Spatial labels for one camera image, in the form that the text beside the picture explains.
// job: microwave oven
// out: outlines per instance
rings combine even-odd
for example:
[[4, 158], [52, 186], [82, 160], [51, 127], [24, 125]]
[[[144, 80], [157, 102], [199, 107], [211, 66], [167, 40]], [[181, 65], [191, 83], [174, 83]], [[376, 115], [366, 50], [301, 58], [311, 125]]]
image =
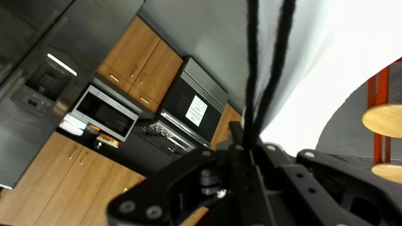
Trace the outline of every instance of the microwave oven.
[[92, 85], [79, 99], [71, 115], [122, 142], [127, 140], [139, 120], [135, 112]]

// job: ceiling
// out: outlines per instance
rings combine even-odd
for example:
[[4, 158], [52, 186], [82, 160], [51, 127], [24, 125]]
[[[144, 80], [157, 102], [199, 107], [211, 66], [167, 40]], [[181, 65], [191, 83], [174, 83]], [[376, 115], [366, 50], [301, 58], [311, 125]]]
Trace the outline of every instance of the ceiling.
[[141, 11], [183, 56], [191, 56], [242, 111], [248, 78], [247, 4], [242, 0], [147, 0]]

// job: black cable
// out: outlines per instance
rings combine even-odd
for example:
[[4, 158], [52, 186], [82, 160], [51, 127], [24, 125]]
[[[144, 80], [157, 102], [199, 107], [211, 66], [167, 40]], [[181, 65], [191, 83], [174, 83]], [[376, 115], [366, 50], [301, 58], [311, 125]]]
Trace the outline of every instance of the black cable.
[[248, 150], [252, 146], [250, 137], [254, 120], [254, 97], [258, 78], [258, 19], [259, 19], [259, 0], [248, 2], [248, 48], [249, 48], [249, 80], [247, 86], [247, 111], [244, 114], [244, 131], [243, 145]]
[[284, 3], [282, 6], [282, 11], [280, 11], [279, 26], [277, 29], [274, 60], [273, 60], [273, 65], [272, 65], [272, 77], [270, 77], [270, 81], [269, 81], [264, 93], [263, 93], [260, 107], [257, 114], [255, 121], [253, 122], [252, 127], [248, 126], [248, 129], [252, 129], [252, 130], [245, 131], [245, 134], [248, 135], [248, 140], [250, 140], [250, 141], [248, 141], [248, 145], [249, 145], [248, 147], [252, 147], [252, 149], [259, 141], [259, 136], [260, 136], [260, 132], [262, 132], [262, 129], [264, 125], [263, 121], [265, 119], [265, 115], [267, 115], [269, 107], [273, 104], [275, 91], [278, 88], [278, 85], [279, 85], [282, 75], [283, 75], [283, 70], [284, 70], [286, 60], [287, 60], [289, 36], [291, 36], [291, 31], [292, 31], [292, 26], [293, 26], [294, 12], [296, 12], [296, 0], [284, 0]]

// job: stool seat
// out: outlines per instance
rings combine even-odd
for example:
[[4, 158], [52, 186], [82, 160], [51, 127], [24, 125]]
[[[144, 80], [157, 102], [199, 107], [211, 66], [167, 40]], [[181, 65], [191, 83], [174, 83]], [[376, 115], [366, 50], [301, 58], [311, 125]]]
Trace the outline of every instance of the stool seat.
[[381, 105], [370, 109], [362, 117], [370, 131], [392, 139], [402, 139], [402, 105]]
[[385, 180], [402, 185], [402, 166], [381, 164], [372, 168], [372, 173]]

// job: stainless steel refrigerator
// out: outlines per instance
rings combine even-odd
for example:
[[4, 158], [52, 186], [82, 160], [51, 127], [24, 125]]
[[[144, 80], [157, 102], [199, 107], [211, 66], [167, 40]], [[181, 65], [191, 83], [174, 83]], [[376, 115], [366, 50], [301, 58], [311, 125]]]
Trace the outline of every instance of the stainless steel refrigerator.
[[0, 0], [0, 188], [15, 188], [142, 4]]

